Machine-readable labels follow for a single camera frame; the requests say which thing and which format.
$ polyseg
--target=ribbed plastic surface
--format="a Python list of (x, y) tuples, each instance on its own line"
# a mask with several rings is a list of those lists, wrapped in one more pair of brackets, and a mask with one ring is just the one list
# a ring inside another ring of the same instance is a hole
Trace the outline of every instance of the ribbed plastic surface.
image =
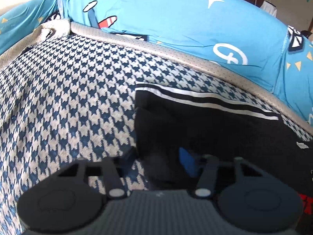
[[(26, 231), (25, 235), (37, 233)], [(110, 202), (89, 226), (68, 235), (228, 235), (254, 234), (222, 219), (208, 200), (186, 191), (133, 191), (124, 200)], [(294, 230), (276, 233), (296, 235)]]

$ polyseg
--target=white label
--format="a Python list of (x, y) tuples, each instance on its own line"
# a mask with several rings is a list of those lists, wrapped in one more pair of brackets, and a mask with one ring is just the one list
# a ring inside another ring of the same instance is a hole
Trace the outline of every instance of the white label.
[(304, 143), (299, 143), (299, 142), (297, 142), (297, 145), (298, 145), (298, 147), (300, 147), (301, 149), (306, 149), (306, 148), (309, 148), (306, 144), (304, 144)]

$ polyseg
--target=red object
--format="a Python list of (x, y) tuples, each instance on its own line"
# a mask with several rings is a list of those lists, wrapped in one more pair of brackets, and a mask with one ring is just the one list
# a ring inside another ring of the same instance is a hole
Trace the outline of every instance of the red object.
[(98, 23), (99, 28), (108, 28), (113, 25), (117, 20), (117, 16), (107, 17)]
[(303, 200), (303, 212), (308, 215), (312, 215), (313, 198), (308, 197), (304, 194), (300, 194), (300, 197)]

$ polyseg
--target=red and white rocket print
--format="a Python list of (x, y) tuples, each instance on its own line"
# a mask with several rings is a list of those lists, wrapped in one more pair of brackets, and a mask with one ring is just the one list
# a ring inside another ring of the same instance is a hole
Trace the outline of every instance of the red and white rocket print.
[(117, 20), (117, 16), (108, 17), (98, 23), (99, 28), (110, 27), (111, 25), (115, 23), (116, 20)]

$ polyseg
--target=white stripe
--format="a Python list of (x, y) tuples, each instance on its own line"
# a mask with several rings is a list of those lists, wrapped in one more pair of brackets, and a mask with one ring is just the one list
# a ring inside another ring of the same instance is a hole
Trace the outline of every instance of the white stripe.
[(297, 39), (298, 39), (299, 43), (302, 43), (302, 37), (297, 36)]
[(293, 48), (296, 48), (296, 47), (299, 47), (299, 46), (300, 46), (300, 44), (299, 44), (297, 38), (295, 37), (295, 38), (294, 38), (294, 42), (292, 43), (292, 47), (293, 47)]
[(158, 87), (160, 87), (160, 88), (162, 88), (164, 90), (167, 90), (169, 92), (172, 92), (172, 93), (181, 94), (181, 95), (187, 95), (187, 96), (192, 96), (192, 97), (201, 97), (201, 98), (213, 97), (213, 98), (222, 100), (222, 101), (224, 101), (226, 103), (229, 103), (229, 104), (249, 105), (251, 107), (258, 108), (258, 109), (260, 109), (260, 110), (262, 110), (264, 112), (274, 113), (273, 111), (269, 111), (269, 110), (266, 110), (266, 109), (259, 108), (258, 106), (253, 105), (251, 103), (244, 102), (244, 101), (237, 101), (237, 100), (229, 100), (229, 99), (227, 99), (225, 97), (222, 97), (222, 96), (220, 96), (218, 94), (214, 94), (214, 93), (197, 93), (197, 92), (193, 92), (193, 91), (182, 90), (182, 89), (178, 89), (178, 88), (172, 88), (172, 87), (162, 86), (162, 85), (153, 84), (153, 83), (137, 82), (137, 84), (138, 85), (140, 85), (140, 84), (155, 85), (155, 86), (158, 86)]
[(289, 31), (290, 35), (293, 34), (293, 31), (292, 31), (292, 29), (290, 27), (288, 27), (288, 31)]
[(129, 35), (129, 34), (116, 33), (115, 35), (120, 35), (120, 36), (124, 36), (124, 37), (128, 37), (128, 38), (132, 38), (132, 39), (141, 38), (141, 36), (134, 36), (134, 35)]
[(148, 91), (148, 92), (153, 93), (156, 96), (159, 96), (163, 99), (167, 99), (167, 100), (171, 100), (171, 101), (175, 101), (175, 102), (183, 103), (183, 104), (187, 104), (187, 105), (203, 107), (203, 108), (218, 109), (218, 110), (226, 111), (229, 113), (248, 115), (248, 116), (257, 117), (257, 118), (264, 118), (267, 120), (278, 120), (278, 117), (275, 117), (275, 116), (268, 117), (262, 113), (256, 113), (256, 112), (252, 112), (249, 110), (233, 110), (233, 109), (225, 108), (223, 106), (220, 106), (220, 105), (214, 104), (214, 103), (198, 103), (198, 102), (193, 102), (193, 101), (189, 101), (189, 100), (173, 98), (173, 97), (170, 97), (170, 96), (167, 96), (167, 95), (161, 93), (159, 90), (157, 90), (155, 88), (149, 88), (149, 87), (137, 87), (137, 88), (135, 88), (135, 91), (138, 91), (138, 90)]

